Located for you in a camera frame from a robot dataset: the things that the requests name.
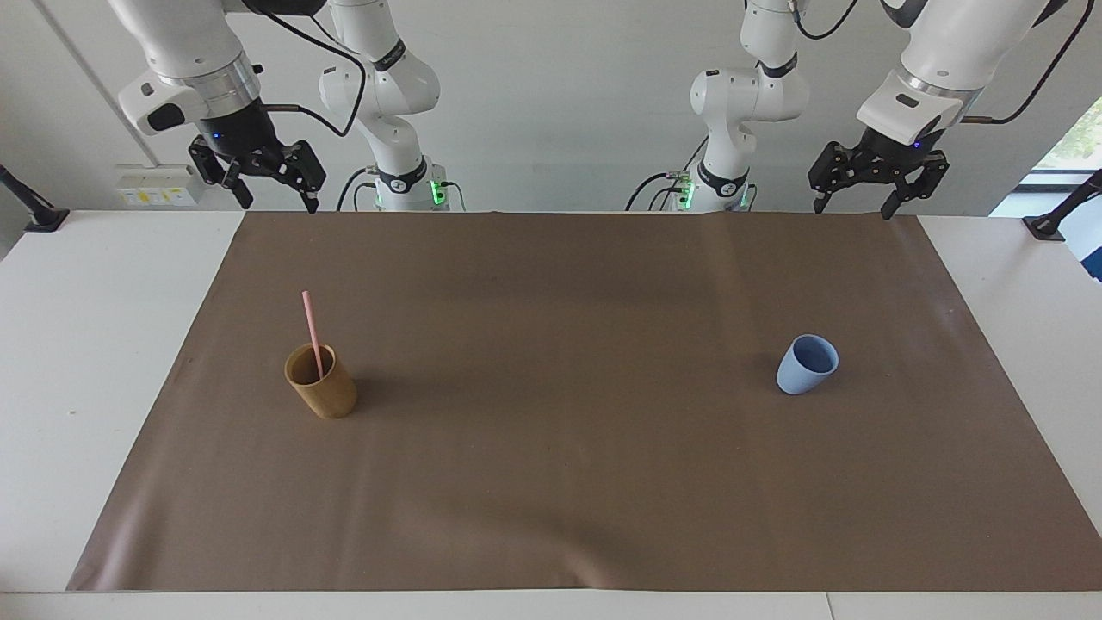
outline black cable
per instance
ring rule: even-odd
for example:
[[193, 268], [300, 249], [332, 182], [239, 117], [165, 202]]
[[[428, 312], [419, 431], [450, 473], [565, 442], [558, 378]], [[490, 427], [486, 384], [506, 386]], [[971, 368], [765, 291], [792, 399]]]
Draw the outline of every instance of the black cable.
[[[665, 187], [662, 189], [658, 189], [657, 192], [655, 192], [655, 197], [650, 198], [650, 206], [647, 207], [647, 210], [655, 209], [655, 203], [658, 202], [658, 196], [666, 194], [666, 197], [669, 198], [670, 194], [680, 193], [680, 191], [681, 189], [678, 189], [677, 187]], [[662, 206], [659, 207], [658, 210], [662, 210], [663, 208], [666, 208], [666, 200], [662, 200]]]
[[317, 26], [317, 30], [322, 31], [322, 34], [324, 34], [326, 39], [328, 39], [329, 41], [332, 41], [334, 45], [336, 45], [337, 47], [341, 47], [345, 52], [355, 53], [352, 50], [349, 50], [347, 45], [345, 45], [344, 43], [337, 41], [336, 36], [333, 36], [332, 34], [329, 34], [329, 31], [325, 30], [325, 26], [322, 25], [322, 22], [317, 21], [316, 17], [310, 15], [310, 21], [314, 22], [314, 25]]
[[1070, 35], [1068, 35], [1067, 41], [1063, 42], [1063, 46], [1061, 46], [1060, 51], [1056, 53], [1056, 57], [1052, 58], [1052, 62], [1048, 65], [1048, 68], [1045, 70], [1045, 74], [1040, 76], [1040, 79], [1037, 81], [1037, 85], [1034, 86], [1033, 91], [1029, 93], [1029, 96], [1026, 97], [1026, 100], [1023, 101], [1022, 106], [1017, 110], [1015, 110], [1014, 113], [1012, 113], [1006, 118], [992, 118], [990, 116], [965, 116], [964, 119], [961, 120], [961, 122], [966, 122], [970, 124], [1006, 124], [1008, 122], [1014, 122], [1015, 120], [1017, 120], [1017, 118], [1022, 116], [1022, 112], [1026, 111], [1026, 108], [1028, 108], [1034, 102], [1034, 99], [1037, 98], [1037, 95], [1040, 94], [1041, 88], [1045, 87], [1045, 83], [1048, 81], [1048, 78], [1052, 76], [1052, 73], [1056, 70], [1056, 67], [1060, 64], [1060, 61], [1063, 59], [1063, 55], [1068, 53], [1068, 50], [1071, 48], [1071, 45], [1076, 42], [1076, 39], [1079, 37], [1079, 33], [1083, 31], [1083, 28], [1087, 25], [1087, 21], [1091, 19], [1091, 13], [1093, 11], [1094, 11], [1094, 0], [1087, 0], [1087, 7], [1083, 10], [1083, 17], [1079, 19], [1079, 23], [1076, 24], [1076, 29], [1071, 31]]
[[463, 197], [463, 187], [460, 186], [455, 181], [444, 181], [440, 184], [441, 187], [455, 187], [460, 192], [460, 206], [463, 208], [463, 213], [467, 211], [467, 199]]
[[322, 124], [324, 124], [325, 127], [327, 127], [329, 131], [333, 131], [337, 135], [341, 135], [342, 138], [344, 138], [345, 135], [347, 135], [347, 133], [342, 134], [341, 130], [337, 129], [335, 124], [333, 124], [332, 122], [329, 122], [328, 120], [326, 120], [325, 117], [323, 117], [322, 115], [320, 115], [316, 111], [307, 108], [306, 106], [300, 106], [299, 104], [264, 104], [264, 109], [268, 110], [268, 111], [294, 111], [294, 112], [301, 112], [301, 113], [304, 113], [304, 115], [313, 118], [317, 122], [321, 122]]
[[374, 187], [374, 186], [375, 186], [375, 183], [372, 183], [371, 181], [368, 181], [367, 183], [360, 183], [359, 185], [356, 185], [356, 188], [353, 189], [353, 192], [352, 192], [352, 208], [353, 208], [353, 210], [355, 210], [356, 213], [359, 213], [359, 191], [363, 189], [364, 187]]
[[367, 167], [360, 167], [359, 170], [353, 172], [350, 176], [348, 176], [348, 182], [345, 183], [344, 188], [341, 189], [341, 198], [337, 199], [337, 213], [341, 213], [341, 206], [344, 205], [344, 198], [346, 195], [348, 195], [348, 187], [352, 187], [353, 182], [355, 182], [356, 178], [365, 172], [367, 172]]
[[[691, 155], [689, 155], [689, 161], [687, 161], [685, 164], [681, 166], [681, 172], [687, 172], [689, 170], [689, 165], [692, 164], [692, 160], [696, 159], [696, 155], [700, 154], [700, 151], [704, 150], [704, 144], [706, 143], [707, 143], [707, 135], [704, 135], [704, 139], [700, 141], [700, 144], [696, 146], [696, 150], [693, 151]], [[677, 187], [678, 187], [677, 181], [670, 183], [671, 189], [676, 189]], [[658, 210], [666, 210], [666, 203], [670, 199], [670, 196], [672, 194], [673, 192], [666, 194], [666, 197], [662, 198], [662, 206], [658, 207]]]
[[291, 24], [287, 23], [285, 21], [279, 19], [278, 17], [276, 17], [270, 11], [267, 11], [264, 9], [260, 9], [260, 12], [266, 18], [272, 20], [273, 22], [276, 22], [277, 24], [279, 24], [280, 26], [282, 26], [284, 30], [287, 30], [287, 31], [291, 32], [292, 34], [294, 34], [295, 36], [298, 36], [300, 39], [304, 39], [306, 41], [310, 41], [314, 45], [317, 45], [318, 47], [322, 47], [323, 50], [328, 50], [329, 52], [333, 52], [334, 54], [336, 54], [338, 56], [343, 56], [345, 58], [348, 58], [349, 61], [352, 61], [359, 68], [359, 91], [356, 93], [356, 102], [353, 104], [353, 106], [352, 106], [352, 113], [348, 115], [348, 122], [347, 122], [347, 124], [345, 124], [344, 129], [338, 130], [333, 123], [331, 123], [329, 121], [327, 121], [324, 118], [322, 118], [321, 115], [318, 115], [317, 112], [312, 111], [312, 110], [310, 110], [307, 108], [304, 108], [302, 106], [293, 106], [296, 109], [272, 109], [272, 108], [291, 108], [292, 105], [287, 105], [287, 106], [266, 106], [266, 109], [268, 109], [270, 111], [301, 111], [301, 112], [303, 112], [303, 113], [305, 113], [307, 116], [311, 116], [311, 117], [313, 117], [313, 118], [322, 121], [323, 123], [325, 123], [325, 126], [328, 127], [331, 130], [333, 130], [333, 132], [336, 133], [337, 135], [339, 135], [342, 138], [344, 138], [345, 135], [347, 135], [348, 132], [352, 131], [353, 123], [356, 122], [356, 113], [359, 112], [359, 105], [364, 100], [364, 89], [367, 87], [367, 68], [364, 67], [364, 63], [359, 62], [359, 59], [357, 59], [352, 54], [345, 52], [344, 50], [339, 50], [337, 47], [334, 47], [333, 45], [329, 45], [328, 43], [325, 43], [323, 41], [318, 41], [317, 39], [314, 39], [313, 36], [306, 34], [305, 32], [303, 32], [301, 30], [299, 30], [298, 28], [294, 28], [293, 25], [291, 25]]
[[624, 210], [631, 210], [631, 205], [635, 204], [635, 198], [639, 197], [639, 194], [642, 193], [642, 189], [647, 188], [647, 185], [658, 181], [659, 178], [667, 177], [668, 175], [666, 172], [659, 172], [658, 174], [652, 174], [642, 183], [639, 183], [639, 186], [635, 188], [635, 193], [633, 193], [631, 197], [627, 200], [627, 206], [624, 207]]
[[754, 197], [750, 198], [749, 205], [746, 206], [746, 213], [754, 210], [754, 203], [757, 202], [757, 185], [750, 183], [749, 186], [746, 187], [746, 191], [749, 192], [750, 189], [754, 189]]
[[792, 19], [796, 20], [796, 28], [800, 30], [800, 34], [807, 36], [812, 41], [822, 41], [823, 39], [827, 39], [831, 34], [838, 32], [838, 29], [842, 28], [842, 24], [845, 23], [845, 20], [850, 19], [850, 13], [852, 13], [856, 7], [857, 7], [857, 0], [852, 0], [850, 2], [850, 8], [847, 8], [845, 12], [842, 13], [842, 18], [838, 20], [838, 23], [835, 23], [833, 28], [831, 28], [830, 30], [828, 30], [822, 34], [811, 34], [810, 32], [807, 31], [807, 29], [803, 28], [803, 19], [800, 18], [799, 9], [792, 11]]

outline light blue plastic cup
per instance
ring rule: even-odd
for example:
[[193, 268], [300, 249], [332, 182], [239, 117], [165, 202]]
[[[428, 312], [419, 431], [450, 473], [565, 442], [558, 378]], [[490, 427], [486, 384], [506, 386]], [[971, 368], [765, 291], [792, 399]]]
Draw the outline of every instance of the light blue plastic cup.
[[803, 335], [792, 341], [777, 369], [777, 387], [786, 394], [806, 394], [838, 370], [838, 350], [825, 338]]

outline pink straw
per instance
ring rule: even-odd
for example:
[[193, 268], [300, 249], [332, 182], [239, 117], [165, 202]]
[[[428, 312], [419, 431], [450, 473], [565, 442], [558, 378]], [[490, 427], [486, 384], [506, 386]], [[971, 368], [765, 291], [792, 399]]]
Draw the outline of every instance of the pink straw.
[[306, 307], [306, 327], [310, 328], [310, 344], [314, 346], [314, 361], [317, 362], [317, 381], [325, 377], [322, 367], [322, 348], [317, 345], [317, 328], [314, 327], [314, 304], [310, 301], [310, 291], [302, 291], [302, 304]]

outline wall socket panel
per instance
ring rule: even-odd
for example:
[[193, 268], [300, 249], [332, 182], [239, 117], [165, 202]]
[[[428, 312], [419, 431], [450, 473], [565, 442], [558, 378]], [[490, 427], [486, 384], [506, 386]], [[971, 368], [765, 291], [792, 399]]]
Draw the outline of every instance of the wall socket panel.
[[117, 165], [116, 191], [127, 206], [196, 206], [206, 184], [190, 165]]

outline black stand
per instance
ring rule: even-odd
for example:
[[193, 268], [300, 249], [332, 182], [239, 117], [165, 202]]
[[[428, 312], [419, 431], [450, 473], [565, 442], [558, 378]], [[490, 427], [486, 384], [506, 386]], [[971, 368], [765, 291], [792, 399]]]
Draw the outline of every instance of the black stand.
[[31, 211], [31, 221], [23, 228], [28, 232], [53, 232], [69, 214], [69, 209], [57, 208], [50, 204], [50, 200], [15, 178], [3, 165], [0, 165], [0, 183], [11, 189], [11, 193], [15, 194], [15, 197]]
[[1026, 222], [1026, 227], [1029, 228], [1035, 238], [1042, 241], [1062, 241], [1066, 240], [1060, 233], [1060, 222], [1063, 221], [1063, 218], [1071, 215], [1084, 202], [1099, 195], [1102, 195], [1102, 168], [1091, 174], [1090, 178], [1079, 185], [1051, 211], [1037, 217], [1023, 217], [1022, 220]]

